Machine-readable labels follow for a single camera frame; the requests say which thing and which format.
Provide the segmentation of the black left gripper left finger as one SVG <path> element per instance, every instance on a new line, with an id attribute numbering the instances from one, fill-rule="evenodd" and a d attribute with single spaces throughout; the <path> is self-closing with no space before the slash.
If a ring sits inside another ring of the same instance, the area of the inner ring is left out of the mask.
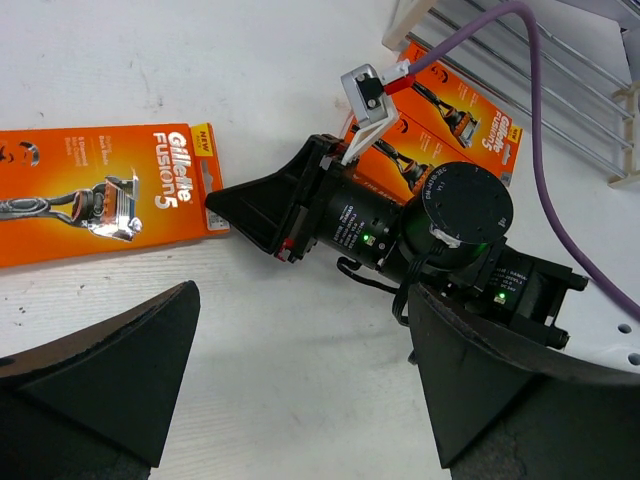
<path id="1" fill-rule="evenodd" d="M 200 313 L 193 281 L 1 359 L 4 479 L 147 479 Z"/>

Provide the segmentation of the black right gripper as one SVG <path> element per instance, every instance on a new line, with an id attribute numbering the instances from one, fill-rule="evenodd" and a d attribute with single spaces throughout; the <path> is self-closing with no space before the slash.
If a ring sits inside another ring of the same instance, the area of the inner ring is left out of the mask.
<path id="1" fill-rule="evenodd" d="M 356 182 L 354 169 L 340 163 L 345 148 L 314 135 L 277 172 L 209 193 L 205 206 L 284 262 L 297 263 L 323 244 L 351 272 L 483 288 L 514 216 L 506 187 L 482 167 L 449 162 L 400 204 Z"/>

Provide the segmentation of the orange Gillette Fusion5 box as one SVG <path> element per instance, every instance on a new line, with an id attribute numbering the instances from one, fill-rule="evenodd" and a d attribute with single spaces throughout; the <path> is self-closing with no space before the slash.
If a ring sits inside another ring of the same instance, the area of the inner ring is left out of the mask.
<path id="1" fill-rule="evenodd" d="M 400 112 L 462 157 L 511 183 L 523 129 L 443 62 L 416 74 L 393 100 Z"/>
<path id="2" fill-rule="evenodd" d="M 511 183 L 513 160 L 504 160 L 501 154 L 462 153 L 404 114 L 361 154 L 353 179 L 375 193 L 404 204 L 417 194 L 435 167 L 455 161 L 479 165 L 505 185 Z"/>
<path id="3" fill-rule="evenodd" d="M 210 124 L 1 134 L 1 264 L 17 267 L 229 232 Z"/>

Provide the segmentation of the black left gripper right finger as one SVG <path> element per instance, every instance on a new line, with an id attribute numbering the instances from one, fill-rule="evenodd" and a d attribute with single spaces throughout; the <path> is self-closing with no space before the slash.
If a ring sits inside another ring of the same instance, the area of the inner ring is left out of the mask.
<path id="1" fill-rule="evenodd" d="M 639 376 L 543 347 L 411 288 L 409 328 L 454 479 L 636 479 Z"/>

